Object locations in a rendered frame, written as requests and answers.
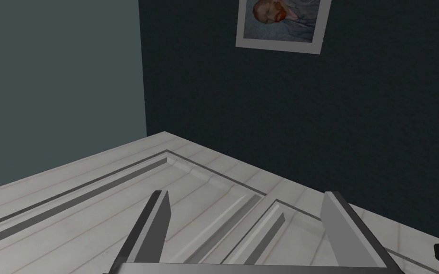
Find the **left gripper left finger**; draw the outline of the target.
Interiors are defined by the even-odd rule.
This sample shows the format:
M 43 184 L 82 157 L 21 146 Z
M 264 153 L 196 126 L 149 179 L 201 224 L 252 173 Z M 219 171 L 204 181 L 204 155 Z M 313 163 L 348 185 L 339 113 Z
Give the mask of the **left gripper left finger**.
M 158 263 L 171 219 L 167 191 L 154 191 L 118 253 L 118 263 Z

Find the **framed portrait picture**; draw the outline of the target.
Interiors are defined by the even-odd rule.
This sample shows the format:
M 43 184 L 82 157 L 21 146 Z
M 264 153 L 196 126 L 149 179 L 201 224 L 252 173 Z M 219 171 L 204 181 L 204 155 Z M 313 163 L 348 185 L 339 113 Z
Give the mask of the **framed portrait picture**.
M 239 0 L 236 47 L 320 54 L 331 0 Z

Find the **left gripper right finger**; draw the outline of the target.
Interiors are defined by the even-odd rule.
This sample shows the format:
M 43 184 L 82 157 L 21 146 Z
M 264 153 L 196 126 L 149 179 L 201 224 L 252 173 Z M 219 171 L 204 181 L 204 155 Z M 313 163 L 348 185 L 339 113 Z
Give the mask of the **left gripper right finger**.
M 320 217 L 339 266 L 387 266 L 381 245 L 339 192 L 324 193 Z

